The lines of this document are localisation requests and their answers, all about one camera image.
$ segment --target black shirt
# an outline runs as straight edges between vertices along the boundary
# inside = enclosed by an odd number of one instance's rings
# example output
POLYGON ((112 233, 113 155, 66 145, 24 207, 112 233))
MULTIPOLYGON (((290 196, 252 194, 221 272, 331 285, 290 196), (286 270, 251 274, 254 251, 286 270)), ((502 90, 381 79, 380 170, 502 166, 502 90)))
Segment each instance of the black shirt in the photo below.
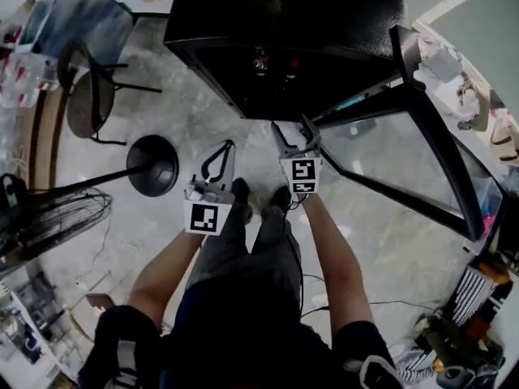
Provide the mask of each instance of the black shirt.
POLYGON ((207 280, 190 287, 174 329, 162 338, 151 319, 132 307, 106 311, 79 373, 80 387, 102 388, 117 374, 120 339, 136 342, 143 389, 359 388, 358 376, 344 370, 346 361, 376 354, 392 364, 374 324, 343 327, 330 349, 299 322, 293 296, 243 279, 207 280))

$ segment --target gray pants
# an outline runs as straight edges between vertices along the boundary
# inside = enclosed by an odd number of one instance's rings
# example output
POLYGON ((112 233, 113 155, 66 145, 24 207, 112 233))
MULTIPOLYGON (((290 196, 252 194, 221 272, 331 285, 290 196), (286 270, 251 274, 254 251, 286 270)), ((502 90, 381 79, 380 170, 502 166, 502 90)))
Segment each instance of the gray pants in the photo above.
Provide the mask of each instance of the gray pants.
POLYGON ((187 289, 200 281, 222 276, 246 277, 282 287, 300 302, 301 278, 298 264, 301 262, 301 252, 292 235, 290 222, 285 222, 285 234, 283 211, 278 206, 266 207, 261 214, 263 222, 258 237, 249 254, 245 246, 245 223, 251 215, 249 205, 233 205, 220 236, 209 236, 202 246, 187 280, 187 289))

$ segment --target black cabinet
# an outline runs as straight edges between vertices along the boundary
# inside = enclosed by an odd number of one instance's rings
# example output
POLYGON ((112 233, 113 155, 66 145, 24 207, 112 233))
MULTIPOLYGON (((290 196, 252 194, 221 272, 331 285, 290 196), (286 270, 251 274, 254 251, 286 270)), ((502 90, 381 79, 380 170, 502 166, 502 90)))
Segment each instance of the black cabinet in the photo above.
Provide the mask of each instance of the black cabinet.
POLYGON ((243 117, 297 121, 398 75, 395 25, 403 0, 174 0, 165 44, 243 117))

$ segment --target glass panel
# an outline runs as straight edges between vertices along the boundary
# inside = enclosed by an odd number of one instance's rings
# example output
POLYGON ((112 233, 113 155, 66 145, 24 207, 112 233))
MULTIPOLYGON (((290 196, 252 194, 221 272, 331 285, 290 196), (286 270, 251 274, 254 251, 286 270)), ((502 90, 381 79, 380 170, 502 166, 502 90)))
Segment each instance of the glass panel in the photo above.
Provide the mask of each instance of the glass panel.
POLYGON ((342 167, 461 216, 440 163, 408 113, 321 130, 322 143, 342 167))
POLYGON ((460 151, 461 158, 465 162, 467 170, 469 171, 470 180, 472 181, 476 196, 478 197, 478 203, 481 209, 483 223, 485 225, 483 236, 478 241, 466 245, 473 253, 479 254, 487 242, 488 234, 491 231, 497 212, 500 209, 503 194, 497 186, 494 178, 476 160, 474 160, 464 148, 460 146, 457 146, 457 148, 460 151))

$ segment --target black round base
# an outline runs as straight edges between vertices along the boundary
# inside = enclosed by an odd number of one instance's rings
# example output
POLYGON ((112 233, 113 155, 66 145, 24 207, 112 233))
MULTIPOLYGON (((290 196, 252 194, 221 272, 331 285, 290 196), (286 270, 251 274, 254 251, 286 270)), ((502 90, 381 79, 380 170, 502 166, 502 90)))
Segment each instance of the black round base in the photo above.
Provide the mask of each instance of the black round base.
POLYGON ((159 135, 146 135, 135 141, 127 157, 127 169, 150 165, 149 170, 128 176, 134 188, 145 196, 156 198, 168 193, 178 177, 177 152, 159 135))

